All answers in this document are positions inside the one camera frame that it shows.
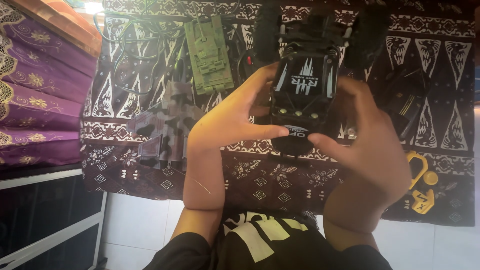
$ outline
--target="purple curtain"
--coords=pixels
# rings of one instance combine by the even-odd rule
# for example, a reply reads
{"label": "purple curtain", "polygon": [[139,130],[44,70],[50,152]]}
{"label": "purple curtain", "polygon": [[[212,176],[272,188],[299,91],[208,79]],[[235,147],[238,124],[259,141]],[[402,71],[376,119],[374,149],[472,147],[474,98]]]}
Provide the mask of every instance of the purple curtain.
{"label": "purple curtain", "polygon": [[80,161],[97,59],[0,0],[0,170]]}

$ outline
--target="yellow plastic piece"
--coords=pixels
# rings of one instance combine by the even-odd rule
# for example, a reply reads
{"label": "yellow plastic piece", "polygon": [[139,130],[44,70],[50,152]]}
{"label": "yellow plastic piece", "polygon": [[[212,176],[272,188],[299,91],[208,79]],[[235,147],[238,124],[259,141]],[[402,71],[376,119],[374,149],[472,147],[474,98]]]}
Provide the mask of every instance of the yellow plastic piece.
{"label": "yellow plastic piece", "polygon": [[429,185],[438,183],[438,175],[435,172],[428,171],[423,174],[423,181]]}
{"label": "yellow plastic piece", "polygon": [[415,178],[412,179],[412,184],[410,185],[410,188],[408,188],[408,189],[412,189],[413,186],[418,182],[420,177],[428,170],[428,163],[427,163],[427,159],[425,157],[417,154],[415,151],[410,151],[410,152],[407,153],[408,162],[410,162],[412,160],[412,158],[421,159],[421,162],[423,164],[423,168],[421,169],[419,174],[417,176],[415,176]]}
{"label": "yellow plastic piece", "polygon": [[412,205],[412,209],[419,214],[426,214],[435,205],[435,196],[433,190],[429,189],[427,195],[424,195],[418,190],[414,190],[412,193],[415,202]]}

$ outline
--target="toy fighter jet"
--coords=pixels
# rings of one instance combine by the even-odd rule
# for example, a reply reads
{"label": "toy fighter jet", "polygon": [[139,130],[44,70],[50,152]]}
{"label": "toy fighter jet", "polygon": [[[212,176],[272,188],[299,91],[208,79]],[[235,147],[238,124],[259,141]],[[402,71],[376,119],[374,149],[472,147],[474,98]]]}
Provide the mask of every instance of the toy fighter jet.
{"label": "toy fighter jet", "polygon": [[[182,57],[177,59],[174,80],[185,81],[185,72],[178,75],[178,69],[185,66]],[[129,132],[150,137],[138,146],[139,163],[164,169],[170,168],[172,161],[180,161],[186,171],[187,137],[203,115],[192,101],[190,83],[168,81],[163,100],[127,122]]]}

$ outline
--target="brown patterned fabric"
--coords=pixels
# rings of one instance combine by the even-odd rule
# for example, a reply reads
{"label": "brown patterned fabric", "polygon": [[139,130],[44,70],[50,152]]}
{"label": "brown patterned fabric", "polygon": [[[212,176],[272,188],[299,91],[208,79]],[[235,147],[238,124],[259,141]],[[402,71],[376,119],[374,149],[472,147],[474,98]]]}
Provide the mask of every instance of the brown patterned fabric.
{"label": "brown patterned fabric", "polygon": [[[237,33],[226,27],[227,44],[240,42],[252,46],[253,19],[257,3],[242,1],[236,20],[230,23]],[[364,0],[327,0],[321,5],[335,9],[336,20],[353,23]],[[474,226],[474,50],[473,8],[468,4],[446,4],[392,0],[392,25],[385,49],[368,70],[349,70],[341,66],[340,74],[367,81],[377,93],[385,87],[385,77],[399,64],[423,68],[431,77],[432,87],[417,133],[403,143],[404,150],[415,150],[425,156],[429,170],[438,174],[436,185],[422,179],[414,189],[424,194],[433,189],[435,205],[426,214],[411,207],[411,191],[385,210],[383,218],[395,221],[428,222],[449,226]],[[313,1],[278,1],[284,20],[305,18]],[[105,0],[109,11],[139,14],[143,1]],[[199,12],[213,15],[212,2],[199,2]],[[236,3],[218,3],[218,12],[227,13]],[[177,9],[175,1],[158,0],[150,14],[165,15],[182,25],[188,19]],[[106,17],[104,34],[115,39],[128,23],[122,17]],[[131,27],[127,33],[139,34]],[[125,59],[113,77],[114,61],[120,54],[118,44],[103,42],[99,71],[93,91],[85,104],[83,117],[84,147],[82,153],[84,181],[91,190],[117,192],[150,199],[182,199],[184,175],[138,164],[138,145],[149,138],[126,131],[126,122],[141,108],[162,99],[164,87],[171,79],[176,48],[181,41],[169,39],[165,57],[154,75],[151,93],[144,97],[122,91],[117,86],[133,87],[145,92],[150,88],[153,61]],[[129,44],[126,49],[145,56],[153,55],[156,44]],[[230,64],[236,86],[236,50]],[[194,95],[195,104],[209,112],[227,94]],[[349,145],[345,132],[339,131],[338,142]],[[335,160],[314,149],[299,157],[299,165],[287,165],[269,158],[278,155],[269,140],[245,141],[222,148],[226,189],[226,207],[244,209],[282,209],[285,211],[321,214],[330,192],[343,183],[347,170]]]}

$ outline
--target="green toy tank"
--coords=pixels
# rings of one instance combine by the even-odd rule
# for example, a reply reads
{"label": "green toy tank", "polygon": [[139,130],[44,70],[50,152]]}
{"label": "green toy tank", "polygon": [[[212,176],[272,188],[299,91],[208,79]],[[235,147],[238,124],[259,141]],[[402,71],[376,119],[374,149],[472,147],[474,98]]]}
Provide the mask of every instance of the green toy tank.
{"label": "green toy tank", "polygon": [[233,88],[232,73],[220,16],[211,22],[185,24],[197,94],[213,94]]}

